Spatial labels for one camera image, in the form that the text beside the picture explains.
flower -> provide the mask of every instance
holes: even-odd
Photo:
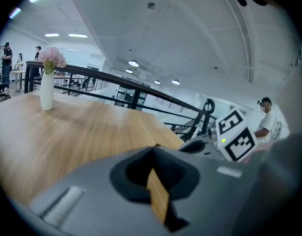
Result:
[[[38,56],[38,61],[43,62],[46,74],[54,72],[56,67],[66,66],[64,56],[55,47],[51,47],[48,50],[41,52]]]

white vase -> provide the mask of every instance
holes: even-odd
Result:
[[[43,110],[51,110],[54,101],[54,73],[44,72],[41,82],[40,101]]]

black rubber opening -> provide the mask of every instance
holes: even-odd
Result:
[[[189,153],[189,154],[196,154],[202,152],[205,149],[206,143],[202,140],[195,140],[185,147],[181,148],[180,151]]]
[[[194,166],[159,147],[149,147],[114,166],[111,183],[125,199],[150,204],[150,192],[146,186],[152,168],[170,195],[164,224],[170,231],[177,231],[189,222],[178,218],[171,201],[186,198],[195,189],[200,175]]]

cap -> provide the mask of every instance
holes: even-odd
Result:
[[[271,100],[270,100],[268,97],[263,98],[263,99],[261,100],[261,103],[263,103],[263,102],[269,102],[270,104],[272,104],[272,103],[271,103]]]

ceiling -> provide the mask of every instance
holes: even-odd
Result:
[[[150,10],[149,2],[156,7]],[[40,0],[13,19],[47,41],[95,44],[109,65],[163,86],[227,98],[276,95],[296,69],[301,39],[281,8],[247,0]],[[89,38],[68,37],[68,33]],[[138,69],[128,65],[135,59]]]

